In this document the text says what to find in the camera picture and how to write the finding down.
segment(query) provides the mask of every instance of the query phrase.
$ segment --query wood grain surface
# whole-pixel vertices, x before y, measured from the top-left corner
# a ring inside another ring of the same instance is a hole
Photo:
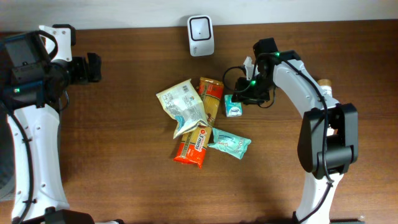
[[[200,77],[220,80],[253,57],[259,39],[274,37],[279,50],[296,50],[313,77],[332,80],[333,96],[359,111],[358,161],[337,188],[331,218],[396,223],[398,21],[216,26],[214,36],[215,53],[194,58],[186,27],[77,32],[73,54],[99,54],[103,80],[68,88],[60,168],[71,210],[97,222],[290,218],[304,182],[296,150],[301,118],[282,90],[270,109],[245,106],[239,118],[226,118],[222,106],[215,126],[252,144],[242,160],[209,149],[202,169],[173,161],[177,123],[155,96],[189,78],[194,85]],[[0,203],[1,223],[9,223],[12,205]]]

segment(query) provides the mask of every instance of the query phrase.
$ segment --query teal packet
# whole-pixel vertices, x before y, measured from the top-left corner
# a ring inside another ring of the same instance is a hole
[[[208,147],[226,152],[238,159],[242,159],[243,154],[251,143],[250,139],[236,136],[231,133],[213,128],[213,141],[215,143],[207,144]]]
[[[232,95],[225,95],[225,114],[227,117],[242,116],[242,104],[233,103]]]

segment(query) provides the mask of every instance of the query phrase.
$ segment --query wrinkled plastic bag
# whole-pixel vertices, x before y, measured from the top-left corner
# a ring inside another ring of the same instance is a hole
[[[181,82],[158,94],[163,110],[178,124],[173,139],[200,126],[209,126],[203,102],[191,84],[191,79]]]
[[[214,143],[209,143],[208,147],[226,152],[238,159],[242,159],[243,154],[248,149],[248,145],[251,143],[250,139],[216,128],[213,128],[213,138]]]

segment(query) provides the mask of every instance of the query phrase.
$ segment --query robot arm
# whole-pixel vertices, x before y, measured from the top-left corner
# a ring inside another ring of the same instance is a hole
[[[0,103],[8,114],[16,167],[13,223],[69,209],[58,157],[65,109],[60,97],[68,85],[101,80],[99,56],[88,53],[89,64],[84,57],[72,57],[72,26],[39,28],[0,41]]]
[[[273,38],[260,40],[253,48],[256,62],[254,66],[245,64],[252,74],[237,80],[233,101],[260,105],[270,100],[271,89],[279,87],[285,91],[303,118],[297,152],[305,169],[305,184],[293,219],[295,223],[329,224],[329,211],[338,182],[358,158],[358,113],[352,104],[341,105],[327,95],[294,51],[279,52]],[[338,130],[326,138],[327,166],[323,166],[322,157],[325,108],[329,117],[327,125]]]

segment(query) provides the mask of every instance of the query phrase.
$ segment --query plastic wrapper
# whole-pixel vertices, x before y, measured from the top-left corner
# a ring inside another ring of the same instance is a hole
[[[156,94],[163,110],[177,120],[173,139],[195,130],[199,125],[208,126],[203,102],[191,84],[191,79]]]
[[[250,139],[240,137],[226,131],[213,128],[214,143],[208,146],[226,152],[238,159],[242,159],[243,154],[251,143]]]
[[[211,127],[214,126],[223,90],[222,82],[200,78],[198,93],[203,100],[205,113],[208,116],[207,121]],[[211,135],[211,127],[199,127],[193,132],[184,134],[174,160],[184,164],[197,164],[201,168]]]
[[[232,95],[225,95],[225,114],[227,117],[235,117],[242,116],[242,104],[241,103],[233,103]]]

